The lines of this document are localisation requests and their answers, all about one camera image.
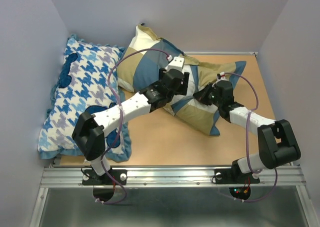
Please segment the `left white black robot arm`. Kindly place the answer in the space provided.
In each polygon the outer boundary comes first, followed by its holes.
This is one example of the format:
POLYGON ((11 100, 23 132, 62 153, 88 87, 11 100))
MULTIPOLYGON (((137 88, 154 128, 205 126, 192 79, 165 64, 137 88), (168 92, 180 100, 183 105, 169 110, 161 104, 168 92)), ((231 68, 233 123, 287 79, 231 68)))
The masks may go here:
POLYGON ((160 79, 141 89, 131 98, 106 110, 90 114, 83 112, 75 125, 72 139, 94 170, 100 184, 111 180, 111 166, 106 158, 105 138, 115 129, 136 117, 164 107, 175 95, 186 95, 189 72, 161 69, 160 79))

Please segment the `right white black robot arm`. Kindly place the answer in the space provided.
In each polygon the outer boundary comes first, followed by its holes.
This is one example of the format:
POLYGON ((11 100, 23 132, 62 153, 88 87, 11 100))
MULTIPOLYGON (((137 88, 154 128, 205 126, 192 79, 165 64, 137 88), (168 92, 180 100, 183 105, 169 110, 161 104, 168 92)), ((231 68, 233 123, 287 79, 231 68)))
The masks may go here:
POLYGON ((242 182, 248 174, 274 169, 301 158, 301 151, 289 121, 273 120, 249 110, 235 101, 233 85, 228 80, 209 83, 193 94, 207 106, 215 105, 221 118, 245 128, 257 136, 258 152, 233 161, 228 173, 235 182, 242 182))

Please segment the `blue tan white patchwork pillow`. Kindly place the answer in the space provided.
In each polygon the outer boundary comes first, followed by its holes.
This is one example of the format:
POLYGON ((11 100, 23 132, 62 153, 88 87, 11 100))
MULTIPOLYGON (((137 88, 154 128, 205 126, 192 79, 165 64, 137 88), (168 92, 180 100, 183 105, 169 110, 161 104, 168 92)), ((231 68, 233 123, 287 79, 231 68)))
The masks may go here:
POLYGON ((164 109, 205 135, 219 136, 216 127, 220 117, 218 108, 200 103, 193 94, 215 82, 221 72, 229 72, 227 79, 236 86, 246 61, 223 64, 200 61, 158 37, 151 28, 138 24, 135 36, 123 53, 126 59, 117 67, 118 86, 135 93, 154 83, 159 78, 159 70, 168 65, 167 55, 184 58, 183 71, 189 73, 189 79, 187 94, 174 96, 164 109))

